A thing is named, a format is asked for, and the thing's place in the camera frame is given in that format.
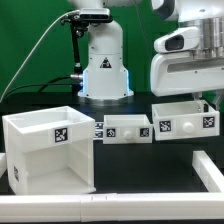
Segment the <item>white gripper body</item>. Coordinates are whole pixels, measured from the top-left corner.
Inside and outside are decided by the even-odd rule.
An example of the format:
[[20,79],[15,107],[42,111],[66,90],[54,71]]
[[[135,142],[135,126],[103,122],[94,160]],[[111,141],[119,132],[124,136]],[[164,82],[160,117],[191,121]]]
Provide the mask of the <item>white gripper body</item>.
[[195,60],[190,52],[157,54],[150,83],[156,96],[224,89],[224,58]]

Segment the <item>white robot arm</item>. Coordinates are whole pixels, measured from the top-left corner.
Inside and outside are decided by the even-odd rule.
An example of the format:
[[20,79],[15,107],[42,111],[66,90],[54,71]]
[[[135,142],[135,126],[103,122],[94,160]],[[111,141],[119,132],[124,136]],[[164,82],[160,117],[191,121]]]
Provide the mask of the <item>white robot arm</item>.
[[[123,32],[112,7],[142,0],[68,0],[76,8],[73,32],[89,34],[89,64],[81,97],[96,101],[131,96],[122,62]],[[154,42],[151,91],[156,96],[224,89],[224,0],[149,0],[152,11],[178,29]]]

